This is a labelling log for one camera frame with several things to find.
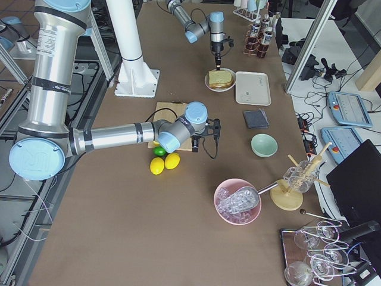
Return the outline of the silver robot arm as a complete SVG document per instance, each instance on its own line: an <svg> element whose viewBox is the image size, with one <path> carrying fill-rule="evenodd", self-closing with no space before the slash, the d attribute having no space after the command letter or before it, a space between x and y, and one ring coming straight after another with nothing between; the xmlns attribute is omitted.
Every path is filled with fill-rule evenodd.
<svg viewBox="0 0 381 286"><path fill-rule="evenodd" d="M118 96L153 98L160 75L144 62L131 1L125 6L107 1L118 40L122 65ZM16 175L42 181L58 175L66 158L93 150L157 141L172 153L192 138L193 152L199 139L213 136L218 146L219 119L209 119L201 102L189 103L173 123L167 120L78 130L68 128L65 115L78 38L90 20L91 1L36 1L40 23L38 47L27 119L18 126L9 164Z"/></svg>
<svg viewBox="0 0 381 286"><path fill-rule="evenodd" d="M167 10L181 23L185 30L185 36L190 43L195 43L204 35L210 34L210 49L214 56L216 70L221 68L221 58L224 45L228 43L229 47L234 46L234 41L224 32L224 14L222 11L214 11L209 15L204 15L203 21L196 23L191 16L182 7L182 1L166 1Z"/></svg>

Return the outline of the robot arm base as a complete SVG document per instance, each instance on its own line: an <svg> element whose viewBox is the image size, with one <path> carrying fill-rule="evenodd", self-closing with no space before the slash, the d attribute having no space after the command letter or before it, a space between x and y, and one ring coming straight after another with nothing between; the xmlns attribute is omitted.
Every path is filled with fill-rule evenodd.
<svg viewBox="0 0 381 286"><path fill-rule="evenodd" d="M1 45L16 60L35 60L37 42L18 17L1 19Z"/></svg>

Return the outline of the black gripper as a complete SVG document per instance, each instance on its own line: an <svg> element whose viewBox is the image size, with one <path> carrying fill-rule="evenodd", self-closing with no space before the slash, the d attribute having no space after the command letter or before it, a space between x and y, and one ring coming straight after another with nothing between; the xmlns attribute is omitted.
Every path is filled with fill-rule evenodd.
<svg viewBox="0 0 381 286"><path fill-rule="evenodd" d="M221 66L221 53L224 50L224 44L228 43L229 47L234 46L234 40L227 35L210 35L211 53L214 55L216 70L220 70Z"/></svg>
<svg viewBox="0 0 381 286"><path fill-rule="evenodd" d="M213 136L215 140L219 140L221 131L220 119L207 119L205 123L205 129L202 133L196 133L192 135L192 152L197 153L199 151L199 139Z"/></svg>

